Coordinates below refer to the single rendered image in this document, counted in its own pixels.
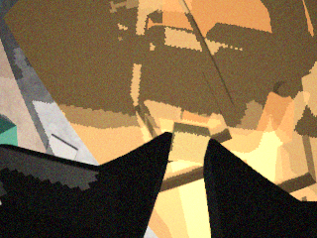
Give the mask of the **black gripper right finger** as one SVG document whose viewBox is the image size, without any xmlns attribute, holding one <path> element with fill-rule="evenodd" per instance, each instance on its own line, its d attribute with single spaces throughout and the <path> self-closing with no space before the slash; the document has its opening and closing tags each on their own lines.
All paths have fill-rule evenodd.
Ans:
<svg viewBox="0 0 317 238">
<path fill-rule="evenodd" d="M 317 238 L 317 201 L 300 201 L 217 140 L 203 156 L 211 238 Z"/>
</svg>

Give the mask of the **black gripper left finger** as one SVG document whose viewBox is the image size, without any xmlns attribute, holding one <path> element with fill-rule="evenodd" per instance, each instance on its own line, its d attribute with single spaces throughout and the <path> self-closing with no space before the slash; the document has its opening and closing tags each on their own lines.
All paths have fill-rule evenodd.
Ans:
<svg viewBox="0 0 317 238">
<path fill-rule="evenodd" d="M 100 238 L 144 238 L 171 138 L 170 131 L 162 132 L 100 166 L 0 144 L 0 202 L 91 227 Z"/>
</svg>

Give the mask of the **teal block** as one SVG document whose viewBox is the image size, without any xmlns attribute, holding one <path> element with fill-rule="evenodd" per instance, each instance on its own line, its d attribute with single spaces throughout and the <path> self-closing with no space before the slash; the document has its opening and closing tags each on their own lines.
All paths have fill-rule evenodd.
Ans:
<svg viewBox="0 0 317 238">
<path fill-rule="evenodd" d="M 16 124 L 7 122 L 0 118 L 0 144 L 12 144 L 17 146 Z"/>
</svg>

